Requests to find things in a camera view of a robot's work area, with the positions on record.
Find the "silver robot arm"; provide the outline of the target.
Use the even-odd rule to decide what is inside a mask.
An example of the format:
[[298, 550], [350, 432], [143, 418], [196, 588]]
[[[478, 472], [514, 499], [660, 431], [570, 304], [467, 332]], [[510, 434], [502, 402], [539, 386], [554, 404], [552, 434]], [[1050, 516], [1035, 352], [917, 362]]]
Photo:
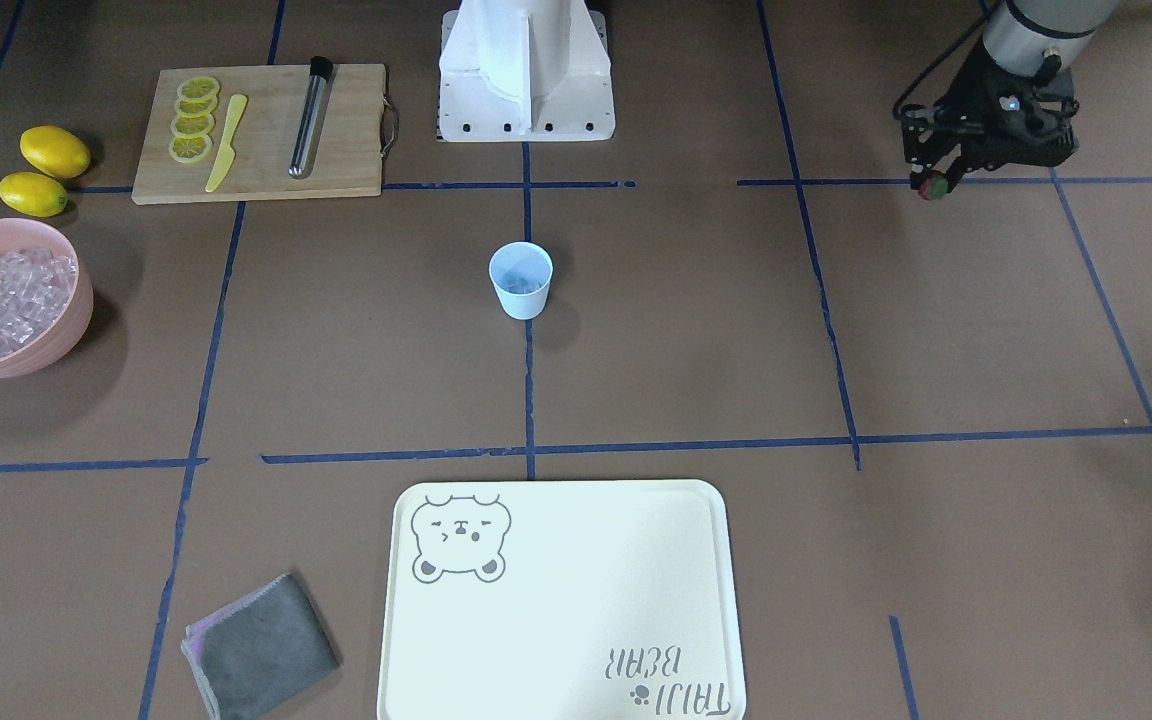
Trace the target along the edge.
[[[909, 185], [942, 199], [970, 173], [1006, 165], [1055, 168], [1078, 150], [1071, 67], [1117, 8], [1115, 1], [998, 1], [938, 55], [893, 104]], [[973, 41], [943, 94], [909, 96], [965, 41]]]

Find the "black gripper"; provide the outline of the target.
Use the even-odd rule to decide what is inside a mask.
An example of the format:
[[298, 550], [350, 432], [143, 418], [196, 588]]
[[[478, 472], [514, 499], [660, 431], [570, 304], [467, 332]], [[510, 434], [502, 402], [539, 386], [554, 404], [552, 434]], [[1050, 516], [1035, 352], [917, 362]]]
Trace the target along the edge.
[[1060, 55], [1044, 56], [1033, 77], [1015, 76], [978, 44], [940, 99], [909, 103], [929, 73], [924, 69], [896, 101], [911, 190], [933, 170], [947, 176], [952, 194], [970, 173], [1006, 165], [1055, 168], [1079, 149], [1073, 127], [1079, 103]]

